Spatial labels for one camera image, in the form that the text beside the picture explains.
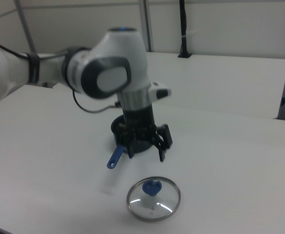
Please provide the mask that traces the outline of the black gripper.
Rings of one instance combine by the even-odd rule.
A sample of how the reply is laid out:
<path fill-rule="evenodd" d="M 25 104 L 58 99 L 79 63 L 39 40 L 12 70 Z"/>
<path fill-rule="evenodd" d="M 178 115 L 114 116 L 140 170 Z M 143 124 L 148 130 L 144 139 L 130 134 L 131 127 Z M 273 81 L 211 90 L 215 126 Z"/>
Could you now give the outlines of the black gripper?
<path fill-rule="evenodd" d="M 126 148 L 129 158 L 134 156 L 135 140 L 153 142 L 158 149 L 160 162 L 165 160 L 165 152 L 173 143 L 167 124 L 156 127 L 152 105 L 139 110 L 123 110 L 124 122 L 117 125 L 119 134 L 128 134 Z"/>

